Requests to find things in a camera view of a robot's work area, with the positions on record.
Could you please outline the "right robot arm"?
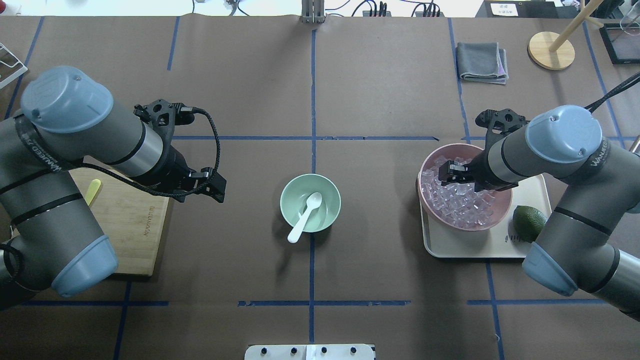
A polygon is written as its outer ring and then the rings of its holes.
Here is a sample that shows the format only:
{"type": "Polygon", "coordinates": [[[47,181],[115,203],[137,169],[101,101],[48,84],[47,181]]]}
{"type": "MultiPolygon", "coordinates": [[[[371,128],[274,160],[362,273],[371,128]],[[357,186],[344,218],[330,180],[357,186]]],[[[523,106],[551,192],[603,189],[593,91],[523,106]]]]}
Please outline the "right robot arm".
{"type": "Polygon", "coordinates": [[[639,212],[638,153],[615,145],[578,105],[532,120],[510,109],[486,110],[475,122],[487,129],[484,150],[470,164],[442,165],[442,184],[507,191],[540,174],[563,182],[566,190],[528,251],[524,272],[562,296],[590,293],[637,321],[640,262],[609,239],[625,214],[639,212]]]}

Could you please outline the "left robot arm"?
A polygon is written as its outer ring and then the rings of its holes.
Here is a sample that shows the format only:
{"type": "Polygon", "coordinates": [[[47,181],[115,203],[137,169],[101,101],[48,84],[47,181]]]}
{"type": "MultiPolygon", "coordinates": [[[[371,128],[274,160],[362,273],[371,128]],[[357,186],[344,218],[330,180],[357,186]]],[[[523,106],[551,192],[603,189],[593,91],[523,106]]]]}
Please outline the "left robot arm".
{"type": "Polygon", "coordinates": [[[80,69],[56,66],[23,91],[1,123],[1,205],[18,235],[1,244],[1,309],[53,289],[72,297],[116,272],[109,237],[70,172],[84,167],[153,196],[224,202],[221,146],[206,110],[158,99],[128,109],[80,69]],[[215,164],[194,170],[172,146],[176,126],[208,120],[215,164]]]}

